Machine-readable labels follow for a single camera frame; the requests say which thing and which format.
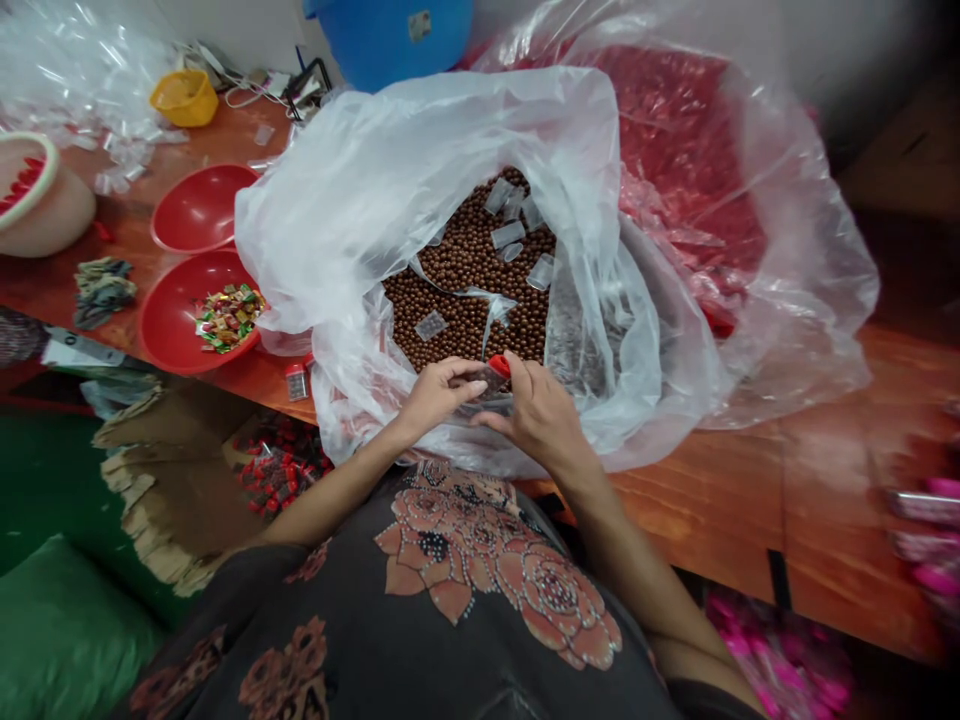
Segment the green bag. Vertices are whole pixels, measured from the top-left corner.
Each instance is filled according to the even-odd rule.
[[[101,718],[163,633],[62,535],[0,578],[0,718]]]

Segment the yellow basket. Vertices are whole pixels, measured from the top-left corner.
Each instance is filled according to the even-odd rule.
[[[150,104],[177,127],[201,127],[217,112],[220,100],[202,70],[170,73],[157,83]]]

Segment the person's right hand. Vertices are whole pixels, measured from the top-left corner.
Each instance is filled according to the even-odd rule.
[[[513,382],[513,417],[481,412],[471,425],[486,425],[542,465],[556,480],[577,468],[595,464],[573,398],[549,370],[533,360],[524,362],[507,350]]]

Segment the person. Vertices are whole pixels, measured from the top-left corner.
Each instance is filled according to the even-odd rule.
[[[549,370],[508,353],[504,435],[556,482],[592,572],[504,480],[391,470],[486,383],[428,366],[397,417],[219,568],[117,718],[760,718],[627,518]]]

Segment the hand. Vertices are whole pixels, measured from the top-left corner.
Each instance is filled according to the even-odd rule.
[[[486,380],[463,382],[459,377],[484,367],[479,360],[449,357],[423,369],[395,421],[412,438],[411,445],[487,389]]]
[[[493,412],[475,415],[471,425],[486,425],[542,465],[558,480],[577,468],[599,463],[590,447],[573,398],[549,370],[507,350],[513,382],[513,417]]]

